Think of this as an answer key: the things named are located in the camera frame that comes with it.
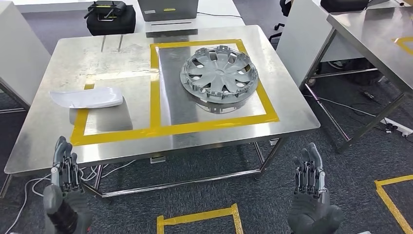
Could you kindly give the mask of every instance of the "black case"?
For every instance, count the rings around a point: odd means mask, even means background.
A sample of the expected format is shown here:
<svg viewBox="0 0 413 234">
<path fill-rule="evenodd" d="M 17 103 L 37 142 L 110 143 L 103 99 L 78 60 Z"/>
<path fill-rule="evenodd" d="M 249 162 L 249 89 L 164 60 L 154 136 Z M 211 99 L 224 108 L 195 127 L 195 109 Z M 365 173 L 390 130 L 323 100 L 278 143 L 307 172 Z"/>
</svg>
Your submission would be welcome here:
<svg viewBox="0 0 413 234">
<path fill-rule="evenodd" d="M 329 13 L 361 11 L 368 3 L 369 0 L 321 0 L 321 6 Z"/>
<path fill-rule="evenodd" d="M 134 33 L 136 12 L 133 6 L 128 5 L 122 15 L 113 21 L 99 21 L 98 14 L 91 14 L 86 23 L 93 36 Z"/>
</svg>

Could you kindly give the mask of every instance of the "power strip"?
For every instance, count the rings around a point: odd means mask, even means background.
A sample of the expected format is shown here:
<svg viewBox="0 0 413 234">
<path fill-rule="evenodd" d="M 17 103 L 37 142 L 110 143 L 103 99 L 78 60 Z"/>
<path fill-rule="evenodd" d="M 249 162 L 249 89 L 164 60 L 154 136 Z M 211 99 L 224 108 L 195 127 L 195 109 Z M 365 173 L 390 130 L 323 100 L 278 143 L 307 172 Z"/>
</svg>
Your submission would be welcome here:
<svg viewBox="0 0 413 234">
<path fill-rule="evenodd" d="M 396 130 L 398 130 L 399 132 L 401 132 L 402 137 L 407 137 L 408 135 L 410 135 L 410 134 L 413 133 L 413 130 L 412 130 L 412 129 L 410 129 L 410 128 L 404 126 L 404 125 L 401 125 L 400 123 L 395 122 L 395 121 L 393 121 L 393 120 L 391 120 L 391 119 L 389 119 L 389 118 L 384 118 L 384 119 L 382 119 L 382 120 L 380 121 L 380 123 L 382 123 L 382 124 L 384 124 L 384 125 L 387 125 L 387 124 L 389 123 L 389 124 L 391 124 L 391 125 L 393 125 L 393 126 L 397 126 L 397 129 L 396 129 Z"/>
</svg>

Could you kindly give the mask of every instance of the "robotic hand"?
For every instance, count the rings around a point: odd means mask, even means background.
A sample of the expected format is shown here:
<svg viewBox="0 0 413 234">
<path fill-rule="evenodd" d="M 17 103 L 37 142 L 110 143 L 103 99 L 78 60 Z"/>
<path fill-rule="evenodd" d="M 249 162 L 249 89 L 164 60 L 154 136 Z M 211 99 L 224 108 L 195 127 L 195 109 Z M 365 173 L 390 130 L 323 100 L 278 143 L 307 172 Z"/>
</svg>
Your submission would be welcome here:
<svg viewBox="0 0 413 234">
<path fill-rule="evenodd" d="M 292 207 L 288 212 L 288 225 L 294 234 L 333 234 L 342 220 L 342 210 L 330 205 L 330 195 L 325 187 L 323 163 L 314 143 L 302 150 L 296 167 L 296 187 Z"/>
<path fill-rule="evenodd" d="M 61 136 L 56 143 L 51 182 L 43 192 L 46 234 L 85 234 L 92 223 L 81 186 L 77 155 Z"/>
</svg>

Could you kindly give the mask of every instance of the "table top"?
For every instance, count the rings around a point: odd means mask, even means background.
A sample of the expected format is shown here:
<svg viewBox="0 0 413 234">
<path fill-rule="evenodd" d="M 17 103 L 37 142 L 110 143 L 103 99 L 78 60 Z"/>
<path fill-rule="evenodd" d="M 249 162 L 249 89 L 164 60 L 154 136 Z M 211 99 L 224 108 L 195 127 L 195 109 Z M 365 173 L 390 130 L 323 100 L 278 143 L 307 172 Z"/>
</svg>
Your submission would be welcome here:
<svg viewBox="0 0 413 234">
<path fill-rule="evenodd" d="M 202 47 L 246 51 L 260 83 L 242 103 L 205 103 L 180 83 Z M 50 91 L 119 87 L 120 106 L 73 110 Z M 55 142 L 74 144 L 80 166 L 142 159 L 304 134 L 320 127 L 261 28 L 210 28 L 61 39 L 4 169 L 27 175 L 52 165 Z"/>
<path fill-rule="evenodd" d="M 413 94 L 413 7 L 332 13 L 327 21 L 400 91 Z"/>
</svg>

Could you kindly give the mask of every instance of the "chair leg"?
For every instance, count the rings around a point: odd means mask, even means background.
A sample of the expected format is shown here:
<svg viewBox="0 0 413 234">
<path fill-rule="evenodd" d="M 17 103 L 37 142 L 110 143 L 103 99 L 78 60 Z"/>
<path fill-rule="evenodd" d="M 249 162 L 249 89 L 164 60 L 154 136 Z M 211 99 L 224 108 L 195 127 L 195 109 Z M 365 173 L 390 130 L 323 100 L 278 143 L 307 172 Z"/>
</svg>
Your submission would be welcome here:
<svg viewBox="0 0 413 234">
<path fill-rule="evenodd" d="M 279 24 L 275 25 L 275 26 L 274 26 L 274 30 L 277 31 L 280 27 L 285 27 L 285 24 L 279 23 Z"/>
<path fill-rule="evenodd" d="M 271 42 L 271 40 L 272 40 L 273 38 L 280 37 L 281 34 L 282 34 L 282 32 L 281 32 L 281 33 L 276 33 L 276 34 L 274 34 L 274 35 L 271 35 L 271 36 L 268 38 L 268 40 Z"/>
</svg>

